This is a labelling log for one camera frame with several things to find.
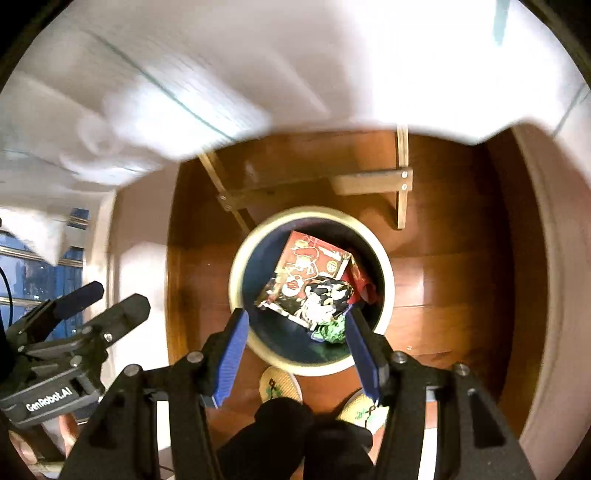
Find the blue glass window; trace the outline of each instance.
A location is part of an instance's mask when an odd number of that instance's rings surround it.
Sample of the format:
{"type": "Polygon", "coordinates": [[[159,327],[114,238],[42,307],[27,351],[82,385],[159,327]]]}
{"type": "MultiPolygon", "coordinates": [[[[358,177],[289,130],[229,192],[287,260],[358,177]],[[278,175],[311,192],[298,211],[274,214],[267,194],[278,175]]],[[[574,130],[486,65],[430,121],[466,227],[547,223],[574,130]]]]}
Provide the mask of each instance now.
{"type": "MultiPolygon", "coordinates": [[[[0,245],[23,251],[30,251],[17,238],[0,231],[0,245]]],[[[64,258],[82,261],[84,250],[70,248],[64,258]]],[[[52,300],[66,295],[82,286],[82,268],[69,265],[54,267],[44,261],[0,255],[0,267],[8,278],[13,298],[28,300],[27,307],[14,307],[13,322],[18,320],[27,310],[39,302],[52,300]]],[[[4,282],[0,279],[0,296],[8,297],[4,282]]],[[[4,328],[8,326],[9,306],[1,305],[0,313],[4,328]]],[[[50,339],[64,338],[72,334],[77,325],[82,324],[82,314],[62,321],[52,332],[50,339]]]]}

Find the snack wrapper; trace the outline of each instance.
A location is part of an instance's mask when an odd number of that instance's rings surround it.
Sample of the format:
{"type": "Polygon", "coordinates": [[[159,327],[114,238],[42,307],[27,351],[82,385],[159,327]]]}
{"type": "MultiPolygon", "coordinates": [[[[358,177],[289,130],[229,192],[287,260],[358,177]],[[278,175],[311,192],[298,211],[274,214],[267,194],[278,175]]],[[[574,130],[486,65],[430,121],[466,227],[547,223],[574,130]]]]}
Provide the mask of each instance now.
{"type": "Polygon", "coordinates": [[[329,323],[348,307],[350,283],[341,281],[351,254],[319,238],[292,231],[272,278],[257,299],[310,330],[329,323]]]}

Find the wooden plank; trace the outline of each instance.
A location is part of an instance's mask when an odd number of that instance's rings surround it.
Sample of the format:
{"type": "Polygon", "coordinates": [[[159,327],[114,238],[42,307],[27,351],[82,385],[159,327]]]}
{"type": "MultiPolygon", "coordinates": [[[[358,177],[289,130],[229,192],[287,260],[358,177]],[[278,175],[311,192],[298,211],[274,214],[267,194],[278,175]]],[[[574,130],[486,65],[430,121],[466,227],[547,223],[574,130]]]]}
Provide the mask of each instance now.
{"type": "Polygon", "coordinates": [[[329,179],[292,179],[273,186],[221,192],[217,198],[227,212],[247,209],[257,203],[277,202],[301,192],[319,189],[336,195],[350,196],[372,193],[391,193],[413,189],[413,170],[390,169],[337,175],[329,179]]]}
{"type": "MultiPolygon", "coordinates": [[[[400,125],[397,128],[396,138],[398,140],[398,159],[397,167],[408,167],[408,128],[406,125],[400,125]]],[[[396,194],[396,226],[398,230],[406,227],[408,191],[401,189],[396,194]]]]}
{"type": "MultiPolygon", "coordinates": [[[[213,185],[219,192],[219,197],[225,199],[226,186],[229,183],[228,175],[223,168],[222,163],[219,161],[215,152],[201,153],[198,155],[201,164],[205,168],[205,171],[209,175],[213,185]]],[[[255,223],[252,217],[248,213],[248,210],[244,208],[226,208],[226,211],[232,213],[238,225],[242,229],[242,232],[247,235],[254,228],[255,223]]]]}
{"type": "Polygon", "coordinates": [[[408,167],[408,127],[399,125],[397,128],[398,140],[398,168],[408,167]]]}
{"type": "Polygon", "coordinates": [[[413,170],[401,168],[338,175],[330,179],[337,195],[389,193],[413,189],[413,170]]]}

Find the metal screw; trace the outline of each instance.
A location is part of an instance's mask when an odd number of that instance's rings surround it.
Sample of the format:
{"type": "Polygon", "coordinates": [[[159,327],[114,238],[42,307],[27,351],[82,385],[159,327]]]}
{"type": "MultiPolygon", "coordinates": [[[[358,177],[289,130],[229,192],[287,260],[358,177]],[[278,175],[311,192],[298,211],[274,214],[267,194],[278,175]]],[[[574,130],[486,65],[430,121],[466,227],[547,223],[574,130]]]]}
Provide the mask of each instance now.
{"type": "Polygon", "coordinates": [[[465,364],[455,364],[453,369],[460,377],[465,377],[470,373],[470,369],[465,364]]]}
{"type": "Polygon", "coordinates": [[[408,360],[408,356],[406,353],[401,351],[396,351],[392,354],[392,360],[394,360],[398,364],[405,364],[408,360]]]}
{"type": "Polygon", "coordinates": [[[140,368],[137,364],[131,364],[123,369],[123,373],[128,377],[134,377],[139,373],[140,368]]]}
{"type": "Polygon", "coordinates": [[[200,364],[203,362],[203,354],[199,351],[190,352],[187,355],[187,362],[190,364],[200,364]]]}
{"type": "Polygon", "coordinates": [[[74,355],[72,360],[70,360],[70,365],[73,367],[77,367],[82,363],[82,357],[80,355],[74,355]]]}

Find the red packaging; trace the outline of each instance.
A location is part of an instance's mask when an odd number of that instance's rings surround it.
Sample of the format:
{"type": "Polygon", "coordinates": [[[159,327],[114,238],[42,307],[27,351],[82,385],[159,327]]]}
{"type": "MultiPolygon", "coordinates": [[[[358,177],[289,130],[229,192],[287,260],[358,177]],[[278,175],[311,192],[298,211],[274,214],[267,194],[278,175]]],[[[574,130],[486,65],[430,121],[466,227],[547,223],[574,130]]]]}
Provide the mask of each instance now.
{"type": "Polygon", "coordinates": [[[345,280],[353,287],[353,295],[349,299],[350,305],[354,305],[360,300],[364,300],[370,305],[378,301],[375,285],[363,267],[355,261],[355,257],[351,257],[351,262],[347,265],[341,280],[345,280]]]}

